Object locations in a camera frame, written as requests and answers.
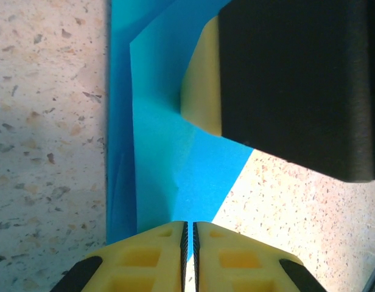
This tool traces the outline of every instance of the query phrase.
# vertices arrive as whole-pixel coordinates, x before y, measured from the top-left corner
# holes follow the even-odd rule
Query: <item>yellow plastic part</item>
[[[175,221],[106,246],[101,266],[82,292],[180,292],[183,221]]]
[[[300,292],[278,262],[296,256],[250,237],[198,222],[199,292]]]
[[[217,16],[205,25],[185,73],[181,113],[184,119],[202,130],[222,135]]]

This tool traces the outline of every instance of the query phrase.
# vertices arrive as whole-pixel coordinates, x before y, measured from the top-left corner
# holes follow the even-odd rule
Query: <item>blue folded paper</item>
[[[200,33],[228,2],[112,0],[107,243],[211,221],[251,154],[180,115]]]

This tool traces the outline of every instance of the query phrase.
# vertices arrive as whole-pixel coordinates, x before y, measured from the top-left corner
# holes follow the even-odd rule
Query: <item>yellow gripper pad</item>
[[[193,234],[199,292],[326,292],[292,254],[212,223]]]
[[[188,223],[175,221],[89,254],[51,292],[183,292]]]

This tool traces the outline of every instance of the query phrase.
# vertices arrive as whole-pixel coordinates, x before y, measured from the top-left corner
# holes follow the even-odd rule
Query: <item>rectangular hole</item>
[[[273,280],[236,279],[232,281],[234,292],[278,292]]]
[[[223,268],[261,268],[262,265],[253,251],[248,249],[221,249],[220,264]]]
[[[122,266],[156,266],[161,255],[161,248],[132,247],[123,251]]]
[[[151,292],[154,283],[153,277],[115,277],[107,292]]]

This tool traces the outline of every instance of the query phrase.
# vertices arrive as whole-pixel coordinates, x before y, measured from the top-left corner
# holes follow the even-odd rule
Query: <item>floor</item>
[[[0,292],[47,291],[105,243],[104,2],[0,0]],[[375,182],[254,151],[214,222],[293,252],[328,291],[375,266]]]

